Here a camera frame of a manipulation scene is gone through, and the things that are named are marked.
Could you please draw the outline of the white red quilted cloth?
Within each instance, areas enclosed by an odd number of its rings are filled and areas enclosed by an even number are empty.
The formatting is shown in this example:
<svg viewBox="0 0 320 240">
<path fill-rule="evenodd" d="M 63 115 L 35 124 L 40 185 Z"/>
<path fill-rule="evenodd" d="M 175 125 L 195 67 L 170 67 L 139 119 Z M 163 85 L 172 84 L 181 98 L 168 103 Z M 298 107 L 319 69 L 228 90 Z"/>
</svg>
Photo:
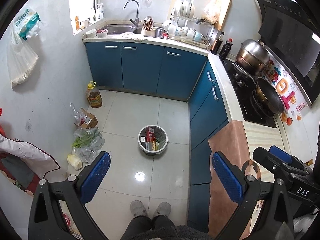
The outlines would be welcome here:
<svg viewBox="0 0 320 240">
<path fill-rule="evenodd" d="M 1 174 L 30 196 L 46 174 L 59 170 L 57 161 L 35 145 L 9 139 L 1 129 Z"/>
</svg>

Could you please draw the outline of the colourful wall stickers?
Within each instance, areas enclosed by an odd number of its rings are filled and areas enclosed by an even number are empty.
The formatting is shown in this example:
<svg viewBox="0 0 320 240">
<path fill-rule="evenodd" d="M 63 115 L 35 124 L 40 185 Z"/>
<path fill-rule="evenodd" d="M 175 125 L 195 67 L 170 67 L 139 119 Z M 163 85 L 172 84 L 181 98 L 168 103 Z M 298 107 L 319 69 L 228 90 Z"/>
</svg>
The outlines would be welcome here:
<svg viewBox="0 0 320 240">
<path fill-rule="evenodd" d="M 264 78 L 274 86 L 284 105 L 280 118 L 285 127 L 302 124 L 301 111 L 308 107 L 300 89 L 287 70 L 273 57 L 263 70 Z"/>
</svg>

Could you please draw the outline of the bowl with red food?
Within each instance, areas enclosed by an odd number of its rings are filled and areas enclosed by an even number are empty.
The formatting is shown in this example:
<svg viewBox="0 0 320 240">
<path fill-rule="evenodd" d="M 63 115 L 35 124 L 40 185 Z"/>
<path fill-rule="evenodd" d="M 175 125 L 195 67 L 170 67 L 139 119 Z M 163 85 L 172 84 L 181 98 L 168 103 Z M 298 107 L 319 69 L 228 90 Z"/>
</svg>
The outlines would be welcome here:
<svg viewBox="0 0 320 240">
<path fill-rule="evenodd" d="M 108 30 L 107 29 L 97 30 L 97 37 L 98 38 L 105 38 L 107 35 L 108 35 Z"/>
</svg>

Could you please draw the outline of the wooden cutting board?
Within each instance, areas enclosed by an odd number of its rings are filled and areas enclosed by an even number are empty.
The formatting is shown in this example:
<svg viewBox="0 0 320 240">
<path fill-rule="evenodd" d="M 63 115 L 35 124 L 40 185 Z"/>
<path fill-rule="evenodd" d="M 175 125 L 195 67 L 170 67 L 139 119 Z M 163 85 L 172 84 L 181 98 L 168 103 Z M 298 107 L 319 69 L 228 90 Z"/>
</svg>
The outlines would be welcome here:
<svg viewBox="0 0 320 240">
<path fill-rule="evenodd" d="M 228 14 L 232 0 L 216 0 L 217 5 L 217 22 L 215 24 L 217 30 L 221 30 L 224 25 L 225 18 Z"/>
</svg>

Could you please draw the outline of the person legs black trousers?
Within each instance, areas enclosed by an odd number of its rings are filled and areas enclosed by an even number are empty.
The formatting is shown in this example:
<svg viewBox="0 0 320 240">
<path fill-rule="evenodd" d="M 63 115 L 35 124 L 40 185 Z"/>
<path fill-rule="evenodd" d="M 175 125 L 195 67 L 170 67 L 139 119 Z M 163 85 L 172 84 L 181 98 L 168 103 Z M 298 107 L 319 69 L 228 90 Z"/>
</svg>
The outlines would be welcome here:
<svg viewBox="0 0 320 240">
<path fill-rule="evenodd" d="M 207 233 L 175 224 L 163 215 L 150 219 L 137 216 L 131 220 L 120 239 L 213 239 Z"/>
</svg>

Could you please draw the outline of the green white tissue pack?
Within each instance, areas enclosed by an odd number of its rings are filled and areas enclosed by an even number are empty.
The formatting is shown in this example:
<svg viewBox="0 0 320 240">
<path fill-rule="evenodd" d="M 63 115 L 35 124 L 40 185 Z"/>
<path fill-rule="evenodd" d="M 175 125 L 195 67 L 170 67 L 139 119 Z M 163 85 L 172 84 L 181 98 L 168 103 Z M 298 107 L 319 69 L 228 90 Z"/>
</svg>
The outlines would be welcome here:
<svg viewBox="0 0 320 240">
<path fill-rule="evenodd" d="M 39 34 L 41 30 L 40 23 L 39 14 L 30 7 L 26 7 L 23 9 L 22 13 L 18 14 L 15 18 L 14 30 L 20 38 L 26 41 Z"/>
</svg>

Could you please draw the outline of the clear bag of greens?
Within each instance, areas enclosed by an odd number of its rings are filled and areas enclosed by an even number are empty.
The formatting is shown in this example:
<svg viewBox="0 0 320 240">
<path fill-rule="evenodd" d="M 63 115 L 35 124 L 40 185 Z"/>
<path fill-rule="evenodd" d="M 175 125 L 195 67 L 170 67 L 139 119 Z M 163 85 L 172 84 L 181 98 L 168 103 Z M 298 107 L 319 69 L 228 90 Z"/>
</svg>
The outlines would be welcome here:
<svg viewBox="0 0 320 240">
<path fill-rule="evenodd" d="M 72 153 L 85 164 L 91 164 L 100 153 L 105 144 L 105 139 L 99 128 L 79 127 L 74 132 Z"/>
</svg>

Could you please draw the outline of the white round trash bin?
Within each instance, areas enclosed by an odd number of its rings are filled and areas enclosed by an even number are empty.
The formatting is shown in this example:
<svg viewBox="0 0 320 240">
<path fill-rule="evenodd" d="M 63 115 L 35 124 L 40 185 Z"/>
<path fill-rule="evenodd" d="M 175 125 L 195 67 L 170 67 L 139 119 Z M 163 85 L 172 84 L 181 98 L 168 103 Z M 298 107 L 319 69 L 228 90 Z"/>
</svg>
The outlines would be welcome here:
<svg viewBox="0 0 320 240">
<path fill-rule="evenodd" d="M 148 125 L 138 133 L 138 146 L 148 156 L 164 153 L 168 144 L 168 135 L 161 126 Z"/>
</svg>

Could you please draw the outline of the left grey slipper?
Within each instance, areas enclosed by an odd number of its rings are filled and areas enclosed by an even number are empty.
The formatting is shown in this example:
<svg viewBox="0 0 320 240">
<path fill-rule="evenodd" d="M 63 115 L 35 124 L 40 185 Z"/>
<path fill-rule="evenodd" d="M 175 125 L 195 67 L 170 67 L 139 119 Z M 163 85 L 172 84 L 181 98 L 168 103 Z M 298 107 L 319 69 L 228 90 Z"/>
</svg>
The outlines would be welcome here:
<svg viewBox="0 0 320 240">
<path fill-rule="evenodd" d="M 131 202 L 130 211 L 134 217 L 148 215 L 144 204 L 140 200 L 134 200 Z"/>
</svg>

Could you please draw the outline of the pink towel on counter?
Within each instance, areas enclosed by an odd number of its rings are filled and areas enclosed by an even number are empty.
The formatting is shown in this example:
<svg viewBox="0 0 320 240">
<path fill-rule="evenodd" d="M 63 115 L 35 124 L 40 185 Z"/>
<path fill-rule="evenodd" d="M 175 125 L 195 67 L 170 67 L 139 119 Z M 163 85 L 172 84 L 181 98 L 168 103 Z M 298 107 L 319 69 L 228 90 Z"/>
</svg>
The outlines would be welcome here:
<svg viewBox="0 0 320 240">
<path fill-rule="evenodd" d="M 215 239 L 245 238 L 260 186 L 246 168 L 251 161 L 243 122 L 231 121 L 210 137 L 208 144 L 212 151 L 209 235 Z"/>
</svg>

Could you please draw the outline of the dish drying rack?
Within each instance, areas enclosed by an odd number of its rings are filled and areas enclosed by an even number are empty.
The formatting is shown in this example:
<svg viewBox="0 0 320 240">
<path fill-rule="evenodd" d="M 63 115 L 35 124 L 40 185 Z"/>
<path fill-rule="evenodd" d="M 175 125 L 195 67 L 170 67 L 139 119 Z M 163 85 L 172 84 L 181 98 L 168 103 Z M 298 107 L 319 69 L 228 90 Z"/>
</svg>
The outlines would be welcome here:
<svg viewBox="0 0 320 240">
<path fill-rule="evenodd" d="M 212 45 L 214 24 L 207 18 L 196 18 L 195 5 L 188 1 L 176 0 L 168 20 L 163 22 L 167 37 L 204 49 Z"/>
</svg>

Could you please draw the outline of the steel sink basin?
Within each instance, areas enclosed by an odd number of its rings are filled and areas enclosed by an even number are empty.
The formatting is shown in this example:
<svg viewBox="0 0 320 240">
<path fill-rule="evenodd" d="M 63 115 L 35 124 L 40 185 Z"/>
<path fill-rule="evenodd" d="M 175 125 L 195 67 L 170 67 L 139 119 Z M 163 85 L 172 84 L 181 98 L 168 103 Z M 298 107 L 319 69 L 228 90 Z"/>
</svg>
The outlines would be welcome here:
<svg viewBox="0 0 320 240">
<path fill-rule="evenodd" d="M 106 25 L 102 27 L 101 30 L 107 30 L 108 35 L 120 35 L 122 33 L 134 33 L 134 34 L 142 33 L 141 27 L 137 28 L 133 25 L 125 25 L 125 24 Z"/>
</svg>

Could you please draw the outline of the chopstick holder with utensils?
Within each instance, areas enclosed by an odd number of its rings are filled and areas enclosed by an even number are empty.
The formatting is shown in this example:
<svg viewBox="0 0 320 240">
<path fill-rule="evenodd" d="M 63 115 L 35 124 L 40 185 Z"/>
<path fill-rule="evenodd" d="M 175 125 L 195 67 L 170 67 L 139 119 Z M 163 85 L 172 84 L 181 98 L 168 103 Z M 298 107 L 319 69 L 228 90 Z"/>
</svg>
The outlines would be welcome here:
<svg viewBox="0 0 320 240">
<path fill-rule="evenodd" d="M 151 16 L 147 16 L 143 20 L 142 35 L 153 37 L 156 34 L 156 29 L 154 28 L 154 22 Z"/>
</svg>

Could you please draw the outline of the black range hood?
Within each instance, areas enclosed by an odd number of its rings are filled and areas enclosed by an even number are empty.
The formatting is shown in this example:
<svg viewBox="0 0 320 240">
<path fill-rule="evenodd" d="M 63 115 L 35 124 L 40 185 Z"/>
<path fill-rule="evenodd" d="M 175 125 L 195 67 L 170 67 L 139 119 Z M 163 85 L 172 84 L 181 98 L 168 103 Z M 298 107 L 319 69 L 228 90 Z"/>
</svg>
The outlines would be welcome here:
<svg viewBox="0 0 320 240">
<path fill-rule="evenodd" d="M 319 96 L 319 34 L 292 0 L 257 0 L 262 41 L 299 86 L 308 104 Z"/>
</svg>

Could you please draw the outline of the clear bottle red label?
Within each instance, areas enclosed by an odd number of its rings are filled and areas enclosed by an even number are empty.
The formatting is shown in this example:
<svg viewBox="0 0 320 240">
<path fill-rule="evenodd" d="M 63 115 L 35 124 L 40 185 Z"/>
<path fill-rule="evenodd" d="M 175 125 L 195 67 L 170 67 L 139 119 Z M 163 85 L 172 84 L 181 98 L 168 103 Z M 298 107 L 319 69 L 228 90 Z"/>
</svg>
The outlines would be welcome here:
<svg viewBox="0 0 320 240">
<path fill-rule="evenodd" d="M 69 227 L 69 229 L 72 231 L 74 222 L 73 222 L 71 215 L 68 213 L 63 213 L 63 218 L 65 219 L 65 222 L 66 222 L 67 226 Z"/>
</svg>

